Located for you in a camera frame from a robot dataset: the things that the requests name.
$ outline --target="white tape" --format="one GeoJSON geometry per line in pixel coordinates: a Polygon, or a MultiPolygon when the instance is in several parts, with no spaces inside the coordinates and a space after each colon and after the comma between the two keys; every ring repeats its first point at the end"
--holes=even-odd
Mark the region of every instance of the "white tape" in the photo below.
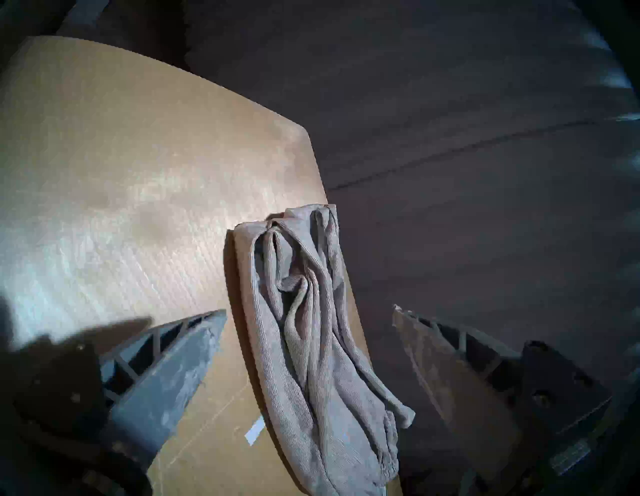
{"type": "Polygon", "coordinates": [[[263,429],[264,429],[264,417],[260,416],[260,418],[253,423],[253,425],[251,426],[251,429],[249,429],[247,434],[244,435],[244,438],[249,443],[249,446],[253,446],[253,443],[255,443],[255,440],[258,439],[258,436],[260,435],[263,429]]]}

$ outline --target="screw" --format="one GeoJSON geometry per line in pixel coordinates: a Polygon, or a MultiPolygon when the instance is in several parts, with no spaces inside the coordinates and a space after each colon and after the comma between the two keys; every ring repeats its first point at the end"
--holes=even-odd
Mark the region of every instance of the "screw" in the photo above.
{"type": "Polygon", "coordinates": [[[527,477],[522,479],[522,482],[520,483],[520,487],[522,489],[527,489],[527,488],[531,487],[532,483],[533,483],[533,477],[527,476],[527,477]]]}
{"type": "Polygon", "coordinates": [[[554,398],[549,391],[537,390],[533,392],[531,397],[536,405],[541,408],[549,408],[555,403],[554,398]]]}

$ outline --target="cloth fold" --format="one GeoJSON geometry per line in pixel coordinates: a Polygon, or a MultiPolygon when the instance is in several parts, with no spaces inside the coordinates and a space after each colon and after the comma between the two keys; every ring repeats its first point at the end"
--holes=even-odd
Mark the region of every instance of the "cloth fold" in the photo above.
{"type": "Polygon", "coordinates": [[[244,314],[269,418],[313,495],[380,495],[396,476],[396,422],[414,412],[374,374],[348,323],[334,205],[234,230],[244,314]]]}

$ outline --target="dark floor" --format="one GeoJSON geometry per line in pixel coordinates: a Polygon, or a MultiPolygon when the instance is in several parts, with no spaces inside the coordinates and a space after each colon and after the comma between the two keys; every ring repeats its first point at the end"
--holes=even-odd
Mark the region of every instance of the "dark floor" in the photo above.
{"type": "Polygon", "coordinates": [[[640,113],[568,1],[184,6],[188,68],[310,134],[374,368],[417,412],[400,432],[405,494],[450,493],[464,462],[393,303],[515,349],[545,340],[608,385],[626,373],[640,113]]]}

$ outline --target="gray cloth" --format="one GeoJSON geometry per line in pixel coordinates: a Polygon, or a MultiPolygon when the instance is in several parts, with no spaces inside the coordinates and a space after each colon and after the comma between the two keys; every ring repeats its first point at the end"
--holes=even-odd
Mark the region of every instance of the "gray cloth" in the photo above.
{"type": "Polygon", "coordinates": [[[334,205],[287,210],[234,232],[262,391],[282,449],[313,495],[380,495],[396,476],[396,421],[414,417],[349,329],[334,205]]]}

